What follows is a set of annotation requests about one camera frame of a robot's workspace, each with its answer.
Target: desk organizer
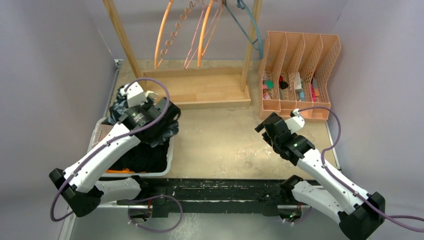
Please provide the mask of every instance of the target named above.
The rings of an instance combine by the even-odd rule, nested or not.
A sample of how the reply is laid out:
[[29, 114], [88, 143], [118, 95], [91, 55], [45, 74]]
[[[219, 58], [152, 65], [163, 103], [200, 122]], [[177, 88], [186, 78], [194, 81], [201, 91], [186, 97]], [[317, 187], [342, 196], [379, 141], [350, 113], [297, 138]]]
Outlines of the desk organizer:
[[[258, 69], [262, 96], [259, 118], [265, 119], [276, 112], [287, 119], [296, 108], [330, 108], [327, 81], [341, 49], [337, 35], [268, 31]], [[298, 72], [301, 88], [295, 86]], [[281, 77], [288, 83], [284, 90], [279, 88]], [[264, 81], [273, 83], [273, 88], [265, 90], [268, 95], [264, 94]], [[329, 118], [329, 112], [324, 109], [311, 109], [301, 114], [309, 122], [325, 123]]]

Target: wooden rack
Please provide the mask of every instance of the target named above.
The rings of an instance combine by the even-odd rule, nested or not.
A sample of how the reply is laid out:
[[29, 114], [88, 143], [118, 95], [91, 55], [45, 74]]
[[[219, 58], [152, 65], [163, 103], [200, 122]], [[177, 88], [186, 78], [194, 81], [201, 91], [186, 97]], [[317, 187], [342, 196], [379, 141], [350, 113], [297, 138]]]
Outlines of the wooden rack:
[[[208, 109], [227, 107], [246, 107], [251, 103], [247, 77], [252, 57], [253, 46], [247, 43], [243, 68], [214, 67], [191, 69], [158, 69], [142, 71], [137, 63], [130, 41], [124, 30], [113, 0], [103, 0], [111, 22], [125, 51], [128, 62], [136, 78], [156, 78], [163, 82], [170, 93], [173, 103], [181, 109]], [[262, 0], [254, 0], [252, 15], [259, 20]], [[250, 23], [249, 36], [255, 37], [255, 28]], [[163, 95], [162, 89], [151, 82], [140, 82], [146, 90]]]

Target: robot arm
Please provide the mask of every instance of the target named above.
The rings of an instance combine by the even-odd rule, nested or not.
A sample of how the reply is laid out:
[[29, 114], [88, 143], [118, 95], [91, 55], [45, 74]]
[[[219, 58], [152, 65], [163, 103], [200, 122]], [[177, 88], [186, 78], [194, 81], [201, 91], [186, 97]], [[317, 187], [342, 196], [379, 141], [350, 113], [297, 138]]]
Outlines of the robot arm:
[[[56, 168], [49, 175], [58, 189], [71, 177], [61, 195], [77, 217], [91, 213], [102, 203], [136, 198], [143, 184], [139, 177], [110, 181], [99, 181], [99, 178], [122, 155], [140, 142], [150, 144], [160, 138], [171, 121], [181, 114], [180, 109], [170, 102], [160, 121], [144, 131], [130, 134], [131, 131], [140, 129], [158, 118], [165, 110], [166, 99], [161, 99], [156, 105], [148, 103], [147, 97], [152, 93], [144, 92], [136, 82], [120, 91], [127, 97], [128, 108], [109, 134], [79, 161], [65, 170]], [[76, 172], [88, 158], [89, 161]]]
[[[327, 160], [322, 161], [319, 150], [304, 136], [296, 132], [304, 126], [304, 119], [296, 109], [291, 118], [284, 121], [277, 114], [271, 114], [255, 130], [263, 129], [263, 139], [283, 159], [289, 160], [310, 174], [323, 189], [310, 185], [307, 181], [294, 175], [282, 186], [283, 194], [288, 198], [306, 203], [326, 214], [339, 224], [342, 232], [351, 240], [368, 238], [383, 222], [384, 218], [367, 206], [357, 194], [367, 196], [368, 201], [380, 211], [385, 211], [385, 199], [378, 193], [369, 194], [359, 187]], [[354, 189], [349, 189], [337, 181], [326, 168], [342, 182]]]

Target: gray wall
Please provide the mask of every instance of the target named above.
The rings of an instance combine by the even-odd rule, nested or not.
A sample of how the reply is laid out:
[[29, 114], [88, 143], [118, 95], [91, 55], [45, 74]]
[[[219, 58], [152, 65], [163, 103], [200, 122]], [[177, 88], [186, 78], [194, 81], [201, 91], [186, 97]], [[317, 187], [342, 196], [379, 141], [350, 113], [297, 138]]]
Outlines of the gray wall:
[[83, 0], [1, 1], [0, 33], [1, 238], [56, 239], [48, 174], [87, 151], [115, 62]]
[[[335, 26], [337, 18], [347, 1], [264, 0], [259, 18], [262, 38], [266, 38], [269, 30], [329, 33]], [[102, 1], [86, 0], [86, 2], [113, 57], [125, 59], [124, 51]], [[116, 8], [138, 59], [153, 59], [159, 27], [168, 2], [168, 0], [115, 0]], [[253, 0], [245, 0], [245, 2], [248, 6], [253, 6]], [[162, 46], [165, 45], [165, 41], [168, 40], [171, 32], [175, 30], [175, 23], [177, 20], [179, 21], [179, 17], [188, 3], [188, 0], [176, 0], [173, 3], [163, 34]], [[199, 6], [197, 5], [188, 19], [184, 21], [183, 27], [165, 57], [166, 59], [186, 58], [201, 13]], [[236, 0], [229, 0], [228, 6], [233, 10], [244, 29], [248, 31], [250, 19], [247, 13], [236, 7]], [[228, 11], [224, 9], [204, 58], [242, 60], [245, 57], [246, 44], [247, 40], [244, 34]], [[252, 56], [259, 58], [257, 52], [254, 52]]]
[[[385, 196], [391, 215], [424, 217], [423, 11], [418, 0], [349, 0], [333, 30], [342, 44], [329, 84], [343, 129], [337, 155], [349, 178]], [[389, 221], [372, 236], [422, 238]]]

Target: teal hanger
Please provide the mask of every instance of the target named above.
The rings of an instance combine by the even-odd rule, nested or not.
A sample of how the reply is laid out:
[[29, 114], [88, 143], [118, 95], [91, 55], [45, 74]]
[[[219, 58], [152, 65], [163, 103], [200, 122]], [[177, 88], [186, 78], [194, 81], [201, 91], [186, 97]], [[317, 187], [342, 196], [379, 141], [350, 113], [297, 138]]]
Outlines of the teal hanger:
[[238, 27], [241, 29], [241, 31], [243, 31], [246, 38], [252, 44], [253, 48], [256, 49], [256, 50], [259, 50], [259, 58], [260, 59], [264, 58], [264, 46], [262, 44], [261, 33], [259, 32], [258, 24], [256, 23], [255, 19], [253, 18], [252, 12], [250, 11], [250, 9], [246, 5], [246, 3], [243, 0], [237, 0], [237, 8], [239, 8], [241, 10], [246, 9], [246, 12], [250, 17], [250, 20], [251, 20], [251, 22], [254, 26], [254, 30], [256, 32], [256, 39], [255, 40], [252, 40], [249, 37], [248, 33], [244, 30], [242, 25], [240, 25], [240, 22], [237, 20], [236, 16], [234, 16], [233, 12], [228, 8], [227, 1], [224, 0], [223, 3], [224, 3], [225, 8], [228, 10], [229, 14], [231, 14], [232, 18], [237, 23]]

